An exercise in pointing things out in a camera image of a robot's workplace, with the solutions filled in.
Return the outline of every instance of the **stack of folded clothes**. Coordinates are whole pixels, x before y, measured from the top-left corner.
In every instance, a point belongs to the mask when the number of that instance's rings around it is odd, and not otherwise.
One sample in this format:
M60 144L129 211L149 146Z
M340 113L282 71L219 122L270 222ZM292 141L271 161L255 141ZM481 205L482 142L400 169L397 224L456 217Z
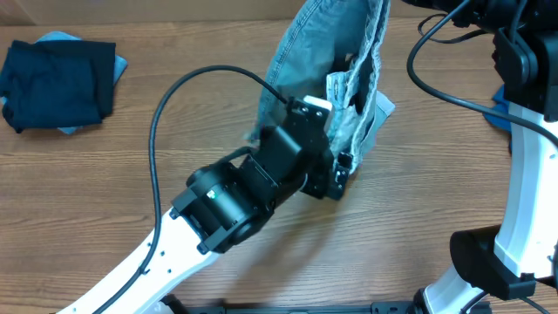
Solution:
M115 55L116 44L55 35L63 39L15 40L8 50L0 73L2 114L18 133L26 128L72 133L112 113L114 83L126 67Z

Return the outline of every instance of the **blue jeans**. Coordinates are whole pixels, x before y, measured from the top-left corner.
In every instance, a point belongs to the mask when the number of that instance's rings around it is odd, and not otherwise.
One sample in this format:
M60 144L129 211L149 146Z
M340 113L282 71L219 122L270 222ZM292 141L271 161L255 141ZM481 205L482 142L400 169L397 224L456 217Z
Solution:
M389 11L390 0L308 0L283 36L266 75L285 96L312 95L333 104L330 148L336 162L341 152L353 156L352 173L395 110L377 90L379 47ZM257 125L277 125L284 115L278 100L263 90Z

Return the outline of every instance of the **blue cloth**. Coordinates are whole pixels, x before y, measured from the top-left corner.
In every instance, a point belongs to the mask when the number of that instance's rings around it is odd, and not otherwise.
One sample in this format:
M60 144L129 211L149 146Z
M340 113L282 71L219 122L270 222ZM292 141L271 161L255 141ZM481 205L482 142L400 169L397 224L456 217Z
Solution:
M504 99L504 86L502 86L496 94L492 97L492 100L496 102L496 106L494 106L494 110L499 111L501 113L507 113L509 109L509 101ZM504 119L496 118L489 114L483 114L485 119L490 122L493 126L497 126L501 129L504 129L508 132L512 132L512 124Z
M395 106L378 91L379 48L390 0L308 0L282 38L266 81L285 96L327 99L335 108L328 137L336 162L353 156L350 172L375 145L376 134ZM262 90L253 138L261 126L286 115Z
M70 34L66 34L62 31L51 31L50 33L42 36L37 42L49 41L49 40L81 40L81 38L77 38ZM122 76L122 73L124 72L127 66L128 66L128 62L124 58L122 58L121 56L116 56L114 60L114 77L113 77L115 85L116 82L118 82L118 80L120 79L120 76ZM58 130L66 134L72 134L81 127L82 126L60 127Z

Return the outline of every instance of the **wooden table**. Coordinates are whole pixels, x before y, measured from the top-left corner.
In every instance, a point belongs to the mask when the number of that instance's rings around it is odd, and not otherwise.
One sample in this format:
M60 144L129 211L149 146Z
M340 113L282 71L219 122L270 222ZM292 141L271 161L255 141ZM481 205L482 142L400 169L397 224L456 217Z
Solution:
M369 304L408 300L450 261L452 232L501 222L510 157L507 135L477 113L421 92L405 61L417 18L392 18L382 49L380 90L397 110L339 203L296 195L262 232L229 251L174 293L187 305ZM12 39L32 42L61 30L117 43L129 62L114 114L67 136L15 134L0 123L0 312L57 311L86 293L153 227L147 166L152 113L182 74L239 65L264 75L289 22L3 27L0 59ZM447 27L440 37L463 33ZM418 74L451 94L491 105L501 81L492 37L428 44ZM230 73L184 85L160 123L157 158L164 209L185 179L242 144L261 87ZM534 312L493 300L497 313ZM558 311L555 291L534 300Z

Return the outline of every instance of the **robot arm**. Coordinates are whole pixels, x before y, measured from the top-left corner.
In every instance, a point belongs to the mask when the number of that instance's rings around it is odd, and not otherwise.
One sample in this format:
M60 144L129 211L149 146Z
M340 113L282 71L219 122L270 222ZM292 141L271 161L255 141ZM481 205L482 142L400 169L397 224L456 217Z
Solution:
M291 99L280 126L262 130L260 148L241 148L195 171L187 189L162 217L157 251L143 276L104 313L159 312L159 301L220 254L258 232L276 207L302 191L339 199L343 178L333 174L325 134L333 116L328 101ZM246 154L239 167L230 161ZM145 259L153 232L119 266L62 314L93 313Z

